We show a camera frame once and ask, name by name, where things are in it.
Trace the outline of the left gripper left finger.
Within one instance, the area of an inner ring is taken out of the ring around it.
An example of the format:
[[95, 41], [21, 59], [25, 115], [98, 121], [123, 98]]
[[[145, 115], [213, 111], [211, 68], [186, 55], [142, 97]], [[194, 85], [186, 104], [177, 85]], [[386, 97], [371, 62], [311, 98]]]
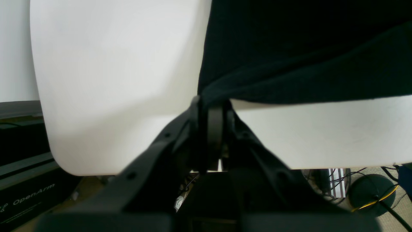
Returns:
[[190, 103], [190, 164], [194, 170], [206, 173], [208, 111], [201, 96], [195, 96]]

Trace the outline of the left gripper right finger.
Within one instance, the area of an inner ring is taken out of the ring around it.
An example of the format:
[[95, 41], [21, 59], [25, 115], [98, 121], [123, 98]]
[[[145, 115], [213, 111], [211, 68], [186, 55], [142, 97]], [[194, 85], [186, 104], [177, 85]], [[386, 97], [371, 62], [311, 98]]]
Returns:
[[208, 110], [208, 160], [217, 161], [230, 140], [234, 128], [234, 111], [230, 100], [211, 106]]

